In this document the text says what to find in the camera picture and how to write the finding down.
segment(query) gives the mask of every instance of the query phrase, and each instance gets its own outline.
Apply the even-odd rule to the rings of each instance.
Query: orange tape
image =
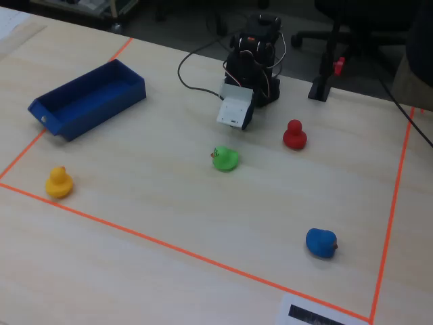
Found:
[[[36,143],[36,141],[38,141],[41,136],[46,132],[47,129],[42,130],[28,145],[27,147],[25,147],[25,149],[23,151],[21,151],[21,153],[14,159],[14,161],[12,161],[10,163],[9,166],[6,167],[6,169],[2,172],[2,174],[0,174],[0,179],[2,179],[8,171],[10,171],[12,169],[13,166],[15,166],[15,164],[26,154],[26,152],[28,152],[28,150],[33,147],[33,145]]]
[[[123,52],[123,50],[128,47],[129,43],[132,41],[133,41],[133,38],[130,37],[129,40],[116,52],[116,54],[114,54],[111,57],[110,61],[115,60]]]
[[[181,247],[178,247],[178,246],[175,246],[175,245],[169,244],[169,243],[167,243],[167,242],[163,242],[162,240],[159,240],[159,239],[156,239],[156,238],[154,238],[154,237],[151,237],[151,236],[148,236],[148,235],[142,234],[141,232],[137,232],[137,231],[135,231],[135,230],[132,230],[132,229],[129,229],[129,228],[123,227],[122,225],[117,225],[117,224],[115,224],[115,223],[112,223],[112,222],[109,222],[109,221],[106,221],[106,220],[100,219],[100,218],[98,218],[98,217],[94,217],[94,216],[92,216],[92,215],[89,215],[89,214],[87,214],[87,213],[84,213],[84,212],[81,212],[81,211],[78,211],[78,210],[75,210],[75,209],[72,209],[72,208],[69,208],[69,207],[65,207],[64,205],[58,204],[58,203],[56,203],[56,202],[52,202],[52,201],[50,201],[50,200],[48,200],[48,199],[46,199],[46,198],[43,198],[43,197],[37,196],[37,195],[35,195],[35,194],[31,194],[31,193],[29,193],[29,192],[26,192],[26,191],[23,191],[23,190],[20,190],[20,189],[14,188],[14,187],[12,187],[12,186],[9,186],[9,185],[3,184],[3,183],[0,183],[0,187],[2,187],[2,188],[7,188],[8,190],[11,190],[11,191],[14,191],[14,192],[17,192],[17,193],[23,194],[23,195],[25,195],[25,196],[29,196],[29,197],[34,198],[34,199],[36,199],[36,200],[39,200],[39,201],[41,201],[41,202],[44,202],[44,203],[50,204],[50,205],[52,205],[52,206],[54,206],[54,207],[60,208],[60,209],[62,209],[62,210],[65,210],[65,211],[68,211],[68,212],[71,212],[71,213],[74,213],[74,214],[76,214],[76,215],[79,215],[79,216],[81,216],[81,217],[84,217],[84,218],[87,218],[87,219],[90,219],[90,220],[96,221],[96,222],[98,222],[98,223],[102,223],[103,225],[107,225],[108,227],[115,228],[115,229],[120,230],[120,231],[122,231],[122,232],[126,232],[126,233],[128,233],[128,234],[131,234],[131,235],[134,235],[134,236],[137,236],[137,237],[140,237],[140,238],[143,238],[143,239],[149,240],[150,242],[154,242],[155,244],[158,244],[158,245],[164,246],[164,247],[169,248],[169,249],[173,249],[174,251],[177,251],[177,252],[183,253],[183,254],[188,255],[188,256],[190,256],[190,257],[193,257],[193,258],[195,258],[195,259],[199,259],[199,260],[201,260],[201,261],[203,261],[203,262],[205,262],[205,263],[209,263],[209,264],[215,265],[215,266],[220,267],[220,268],[222,268],[222,269],[226,269],[227,271],[233,272],[233,273],[238,274],[238,275],[240,275],[240,276],[244,276],[245,278],[249,278],[249,279],[251,279],[251,280],[254,280],[254,281],[257,281],[257,282],[260,282],[260,283],[266,284],[266,285],[268,285],[268,286],[272,286],[272,287],[277,288],[277,289],[279,289],[279,290],[286,291],[287,293],[292,293],[293,295],[296,295],[296,296],[299,296],[299,297],[302,297],[302,298],[308,299],[308,300],[313,301],[313,302],[315,302],[315,303],[318,303],[318,304],[320,304],[320,305],[323,305],[323,306],[326,306],[326,307],[328,307],[328,308],[332,308],[332,309],[338,310],[338,311],[340,311],[340,312],[342,312],[342,313],[345,313],[345,314],[347,314],[347,315],[349,315],[349,316],[352,316],[352,317],[358,318],[358,319],[360,319],[360,320],[363,320],[363,321],[365,321],[365,322],[368,322],[368,318],[367,318],[367,317],[365,317],[365,316],[361,316],[361,315],[359,315],[359,314],[357,314],[357,313],[354,313],[353,311],[347,310],[347,309],[345,309],[345,308],[338,307],[338,306],[333,305],[333,304],[331,304],[331,303],[328,303],[328,302],[326,302],[326,301],[323,301],[323,300],[320,300],[320,299],[314,298],[314,297],[312,297],[312,296],[306,295],[306,294],[301,293],[301,292],[299,292],[299,291],[292,290],[292,289],[287,288],[287,287],[285,287],[285,286],[281,286],[281,285],[279,285],[279,284],[276,284],[276,283],[274,283],[274,282],[271,282],[271,281],[265,280],[265,279],[263,279],[263,278],[259,278],[258,276],[253,276],[252,274],[246,273],[246,272],[241,271],[241,270],[239,270],[239,269],[235,269],[234,267],[231,267],[231,266],[228,266],[228,265],[222,264],[222,263],[220,263],[220,262],[213,261],[212,259],[208,259],[207,257],[201,256],[201,255],[199,255],[199,254],[195,254],[195,253],[193,253],[193,252],[187,251],[187,250],[184,249],[184,248],[181,248]]]
[[[415,107],[412,107],[411,118],[413,118],[414,114],[415,114]],[[382,286],[382,280],[383,280],[384,271],[385,271],[386,255],[388,254],[388,247],[390,245],[392,223],[394,222],[395,206],[397,204],[397,198],[398,198],[398,189],[400,188],[401,173],[403,172],[403,163],[405,161],[407,143],[409,142],[410,133],[411,133],[411,123],[408,122],[407,127],[406,127],[405,140],[403,142],[403,147],[401,148],[400,163],[398,164],[397,177],[395,179],[394,194],[392,195],[390,217],[388,219],[388,227],[386,228],[385,244],[384,244],[384,250],[382,252],[382,259],[380,261],[378,281],[376,282],[376,288],[375,288],[375,292],[374,292],[373,303],[371,305],[371,312],[370,312],[370,318],[369,318],[369,323],[371,325],[373,324],[374,316],[376,314],[376,309],[378,307],[380,287]]]

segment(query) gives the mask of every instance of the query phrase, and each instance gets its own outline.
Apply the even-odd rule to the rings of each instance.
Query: green rubber duck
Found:
[[[219,171],[231,171],[239,162],[239,154],[223,146],[216,147],[210,156],[213,158],[215,168]]]

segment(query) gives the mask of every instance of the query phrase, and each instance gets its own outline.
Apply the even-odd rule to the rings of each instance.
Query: blue plastic tray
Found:
[[[42,95],[28,110],[52,134],[70,141],[144,98],[144,79],[113,60]]]

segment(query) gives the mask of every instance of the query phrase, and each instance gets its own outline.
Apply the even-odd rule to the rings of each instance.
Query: red rubber duck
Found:
[[[302,149],[306,144],[306,134],[302,130],[302,123],[298,120],[291,120],[287,124],[287,131],[283,135],[284,144],[291,149]]]

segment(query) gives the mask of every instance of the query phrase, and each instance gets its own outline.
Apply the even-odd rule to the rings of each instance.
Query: white paper sheet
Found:
[[[292,305],[297,309],[301,308],[307,312],[314,313],[315,316],[308,315],[304,317],[292,317],[289,315]],[[321,321],[320,316],[322,318],[327,318],[328,320]],[[322,306],[318,303],[314,303],[312,301],[306,300],[296,295],[292,295],[290,293],[286,293],[283,296],[283,300],[281,301],[281,305],[279,308],[279,313],[277,315],[277,319],[275,320],[275,325],[322,325],[333,324],[333,321],[334,323],[343,325],[367,325],[367,323],[363,322],[362,320],[353,318],[335,309]]]
[[[0,39],[8,36],[15,27],[28,17],[30,14],[0,7]]]

